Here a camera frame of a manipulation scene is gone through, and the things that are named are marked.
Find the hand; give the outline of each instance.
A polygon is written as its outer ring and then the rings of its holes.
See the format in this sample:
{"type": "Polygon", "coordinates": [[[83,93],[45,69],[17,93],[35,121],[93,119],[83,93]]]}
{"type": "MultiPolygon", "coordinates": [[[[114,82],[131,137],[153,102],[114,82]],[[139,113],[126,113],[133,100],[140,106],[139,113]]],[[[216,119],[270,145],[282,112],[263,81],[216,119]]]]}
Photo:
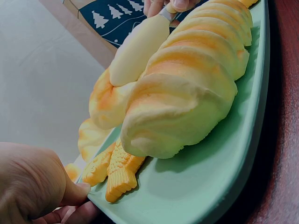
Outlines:
{"type": "Polygon", "coordinates": [[[176,11],[184,12],[195,7],[200,0],[145,0],[143,12],[147,17],[152,17],[161,11],[163,4],[166,5],[169,2],[176,11]]]}
{"type": "Polygon", "coordinates": [[[0,142],[0,167],[0,223],[87,224],[100,213],[51,150],[0,142]]]}

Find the baked bun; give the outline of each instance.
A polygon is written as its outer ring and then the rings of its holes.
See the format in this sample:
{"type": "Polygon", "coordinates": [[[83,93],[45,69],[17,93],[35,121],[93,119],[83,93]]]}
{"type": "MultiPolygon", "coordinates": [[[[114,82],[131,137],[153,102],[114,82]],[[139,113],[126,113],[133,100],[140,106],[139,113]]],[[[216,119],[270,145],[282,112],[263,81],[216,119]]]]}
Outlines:
{"type": "Polygon", "coordinates": [[[90,161],[110,132],[98,128],[90,118],[80,125],[78,148],[84,161],[90,161]]]}
{"type": "Polygon", "coordinates": [[[217,3],[194,9],[150,58],[127,104],[121,129],[127,153],[173,157],[204,139],[227,116],[237,94],[234,81],[248,62],[244,45],[251,43],[252,24],[247,8],[241,14],[235,10],[240,2],[229,2],[217,9],[217,3]],[[243,19],[228,19],[231,9],[243,19]]]}

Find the christmas tree print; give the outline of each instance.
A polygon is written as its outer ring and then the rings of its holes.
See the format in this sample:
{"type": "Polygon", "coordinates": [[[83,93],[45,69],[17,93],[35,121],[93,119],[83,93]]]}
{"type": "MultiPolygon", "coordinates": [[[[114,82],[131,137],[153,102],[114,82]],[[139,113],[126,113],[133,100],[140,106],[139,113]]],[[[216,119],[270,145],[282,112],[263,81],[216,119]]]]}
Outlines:
{"type": "Polygon", "coordinates": [[[143,6],[139,5],[139,4],[136,3],[136,2],[130,1],[130,0],[129,0],[129,2],[130,2],[130,4],[131,4],[131,6],[133,7],[133,9],[135,9],[135,12],[137,12],[137,11],[142,11],[143,6]]]}
{"type": "Polygon", "coordinates": [[[99,13],[95,13],[92,11],[93,14],[93,20],[96,28],[104,28],[104,24],[107,23],[109,20],[104,19],[103,16],[101,16],[99,13]]]}
{"type": "Polygon", "coordinates": [[[108,6],[109,6],[109,9],[111,11],[112,19],[114,19],[114,18],[120,19],[121,15],[123,15],[123,13],[121,13],[116,8],[112,7],[111,5],[108,5],[108,6]]]}
{"type": "Polygon", "coordinates": [[[125,14],[129,14],[131,15],[132,11],[128,10],[127,8],[125,8],[124,6],[121,6],[119,4],[117,4],[119,8],[121,8],[121,10],[125,13],[125,14]]]}

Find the fish-shaped pastry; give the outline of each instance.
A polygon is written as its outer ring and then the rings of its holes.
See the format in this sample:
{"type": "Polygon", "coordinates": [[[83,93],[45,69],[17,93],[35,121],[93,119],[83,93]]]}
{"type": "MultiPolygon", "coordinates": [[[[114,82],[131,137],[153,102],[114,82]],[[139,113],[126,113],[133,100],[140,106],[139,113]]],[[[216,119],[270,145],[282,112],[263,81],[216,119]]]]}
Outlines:
{"type": "Polygon", "coordinates": [[[107,177],[107,167],[110,163],[111,154],[114,150],[115,142],[105,151],[98,154],[84,169],[82,181],[89,183],[91,187],[103,182],[107,177]]]}
{"type": "Polygon", "coordinates": [[[111,155],[107,168],[108,184],[106,200],[115,202],[123,193],[137,186],[135,173],[142,165],[145,157],[137,157],[126,153],[119,138],[111,155]]]}

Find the mint green tray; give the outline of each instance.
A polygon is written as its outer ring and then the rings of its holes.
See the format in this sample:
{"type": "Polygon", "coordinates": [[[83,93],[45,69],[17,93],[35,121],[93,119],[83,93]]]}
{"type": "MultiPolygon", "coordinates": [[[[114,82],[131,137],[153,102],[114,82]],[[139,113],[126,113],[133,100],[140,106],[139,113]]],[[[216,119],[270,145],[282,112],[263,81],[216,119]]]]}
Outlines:
{"type": "MultiPolygon", "coordinates": [[[[241,192],[260,136],[270,62],[267,2],[258,2],[251,13],[249,64],[236,82],[238,94],[227,118],[206,139],[174,158],[147,158],[137,173],[137,188],[117,203],[105,200],[106,182],[92,188],[88,198],[115,223],[213,223],[241,192]]],[[[98,153],[118,138],[120,129],[111,132],[98,153]]]]}

